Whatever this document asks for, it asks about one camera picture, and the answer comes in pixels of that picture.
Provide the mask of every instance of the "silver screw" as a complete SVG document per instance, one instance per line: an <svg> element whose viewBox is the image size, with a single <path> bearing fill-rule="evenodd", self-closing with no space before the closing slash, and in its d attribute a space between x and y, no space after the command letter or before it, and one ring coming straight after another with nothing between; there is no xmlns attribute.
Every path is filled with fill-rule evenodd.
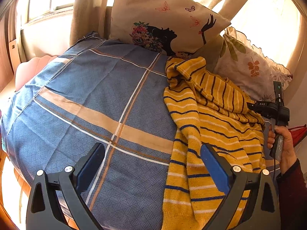
<svg viewBox="0 0 307 230"><path fill-rule="evenodd" d="M72 171L73 170L73 168L71 167L71 166L67 166L66 168L65 168L65 172L67 172L67 173L69 173L70 171Z"/></svg>
<svg viewBox="0 0 307 230"><path fill-rule="evenodd" d="M240 168L239 166L233 166L233 167L232 167L232 170L233 170L234 172L240 172L240 171L241 171L241 168Z"/></svg>
<svg viewBox="0 0 307 230"><path fill-rule="evenodd" d="M269 174L270 174L270 172L269 172L268 170L262 170L262 173L263 173L264 175L269 175Z"/></svg>
<svg viewBox="0 0 307 230"><path fill-rule="evenodd" d="M38 172L36 172L36 174L37 174L38 176L41 176L43 173L44 173L43 170L39 170Z"/></svg>

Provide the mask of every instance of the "blue bedsheet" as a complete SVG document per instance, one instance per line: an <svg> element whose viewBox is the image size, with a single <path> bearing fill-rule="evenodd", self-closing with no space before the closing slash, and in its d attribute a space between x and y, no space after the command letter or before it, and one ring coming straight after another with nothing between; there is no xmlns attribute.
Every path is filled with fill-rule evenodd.
<svg viewBox="0 0 307 230"><path fill-rule="evenodd" d="M2 112L3 146L29 184L106 158L82 198L106 229L158 230L176 127L163 101L167 56L92 33L48 64ZM67 206L59 193L61 206Z"/></svg>

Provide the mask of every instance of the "pink shell-shaped cushion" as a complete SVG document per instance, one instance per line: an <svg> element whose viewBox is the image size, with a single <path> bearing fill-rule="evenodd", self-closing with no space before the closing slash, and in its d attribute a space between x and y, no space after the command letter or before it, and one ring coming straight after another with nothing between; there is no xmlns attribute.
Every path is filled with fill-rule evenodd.
<svg viewBox="0 0 307 230"><path fill-rule="evenodd" d="M34 57L28 62L21 63L16 70L15 88L18 91L25 83L30 81L37 75L49 62L53 61L57 56L51 57L45 55L44 57Z"/></svg>

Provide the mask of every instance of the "yellow striped sweater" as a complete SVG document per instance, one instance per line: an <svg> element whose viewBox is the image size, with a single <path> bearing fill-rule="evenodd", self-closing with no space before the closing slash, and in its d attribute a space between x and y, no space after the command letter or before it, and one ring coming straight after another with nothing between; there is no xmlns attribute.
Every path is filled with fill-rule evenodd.
<svg viewBox="0 0 307 230"><path fill-rule="evenodd" d="M169 86L164 102L178 130L165 185L162 230L202 229L224 197L200 159L202 143L210 143L244 171L265 168L262 117L247 108L246 102L252 102L248 95L205 66L202 57L171 58L166 64ZM237 225L247 197L245 191L229 228Z"/></svg>

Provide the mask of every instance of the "dark sleeve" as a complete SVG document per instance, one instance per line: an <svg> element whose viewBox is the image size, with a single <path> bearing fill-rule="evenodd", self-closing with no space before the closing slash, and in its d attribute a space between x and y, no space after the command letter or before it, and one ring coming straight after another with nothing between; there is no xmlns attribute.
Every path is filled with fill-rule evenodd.
<svg viewBox="0 0 307 230"><path fill-rule="evenodd" d="M307 188L300 161L296 162L277 178L279 190L279 208L281 229L287 229L293 218L299 214L307 203Z"/></svg>

